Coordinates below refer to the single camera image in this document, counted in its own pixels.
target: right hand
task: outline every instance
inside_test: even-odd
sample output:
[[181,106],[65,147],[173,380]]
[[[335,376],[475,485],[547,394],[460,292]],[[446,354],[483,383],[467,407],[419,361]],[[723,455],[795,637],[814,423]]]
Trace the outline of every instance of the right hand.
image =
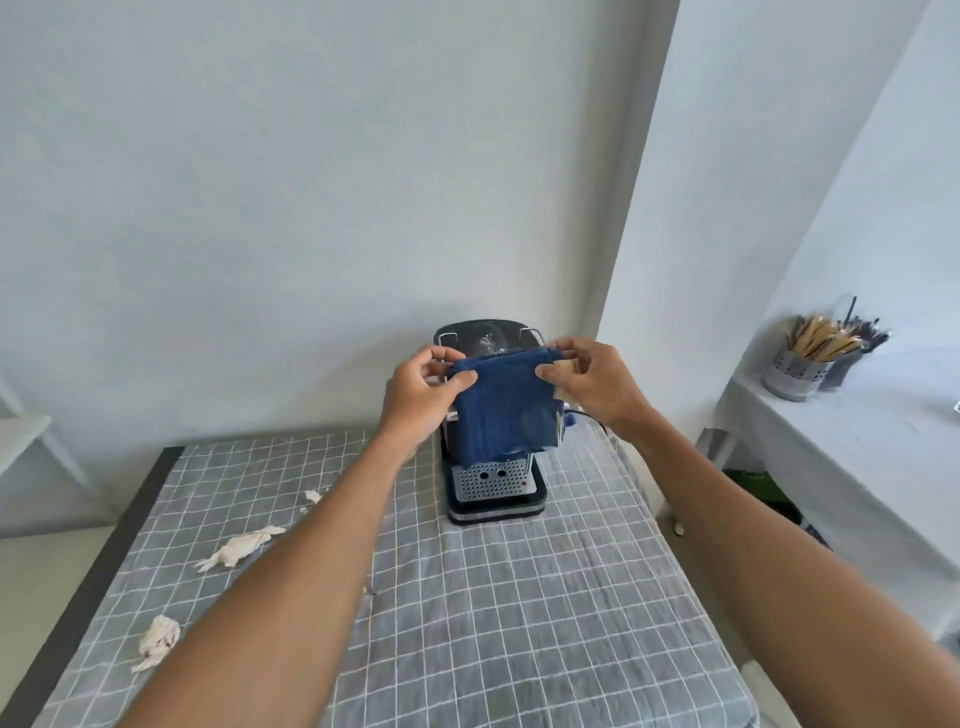
[[565,358],[580,359],[582,374],[540,364],[537,376],[565,389],[587,414],[618,435],[623,436],[625,429],[653,413],[614,347],[579,336],[557,339],[547,346],[563,350]]

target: perforated drip tray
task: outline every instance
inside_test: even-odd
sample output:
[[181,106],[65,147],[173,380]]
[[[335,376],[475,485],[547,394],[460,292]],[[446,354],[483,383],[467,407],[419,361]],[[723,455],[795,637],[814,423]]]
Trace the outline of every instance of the perforated drip tray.
[[530,475],[530,457],[504,463],[477,463],[471,468],[454,465],[453,487],[457,500],[489,500],[508,496],[529,496],[537,491]]
[[443,446],[446,513],[454,523],[536,516],[546,504],[546,484],[537,459],[454,465]]

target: tablecloth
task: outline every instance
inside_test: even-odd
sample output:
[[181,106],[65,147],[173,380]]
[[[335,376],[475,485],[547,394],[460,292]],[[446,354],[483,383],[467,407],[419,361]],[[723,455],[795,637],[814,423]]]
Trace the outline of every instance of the tablecloth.
[[[153,617],[189,629],[236,579],[193,564],[227,538],[293,526],[365,431],[188,448],[36,725],[112,724]],[[457,526],[440,447],[400,471],[324,726],[748,726],[756,706],[596,425],[538,455],[540,516]],[[323,605],[318,605],[322,619]]]

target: white table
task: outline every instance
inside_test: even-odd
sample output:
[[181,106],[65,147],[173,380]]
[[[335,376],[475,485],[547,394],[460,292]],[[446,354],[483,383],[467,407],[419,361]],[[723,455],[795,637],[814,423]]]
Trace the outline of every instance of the white table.
[[960,348],[878,354],[781,400],[736,376],[715,425],[743,440],[830,546],[933,637],[960,631]]

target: blue cloth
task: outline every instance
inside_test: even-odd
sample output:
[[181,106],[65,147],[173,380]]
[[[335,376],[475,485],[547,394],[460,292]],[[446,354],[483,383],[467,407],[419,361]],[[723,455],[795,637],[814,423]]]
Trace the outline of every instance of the blue cloth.
[[534,370],[563,357],[559,349],[526,349],[453,362],[448,376],[473,369],[476,383],[457,395],[456,426],[447,426],[450,454],[463,467],[554,448],[564,403]]

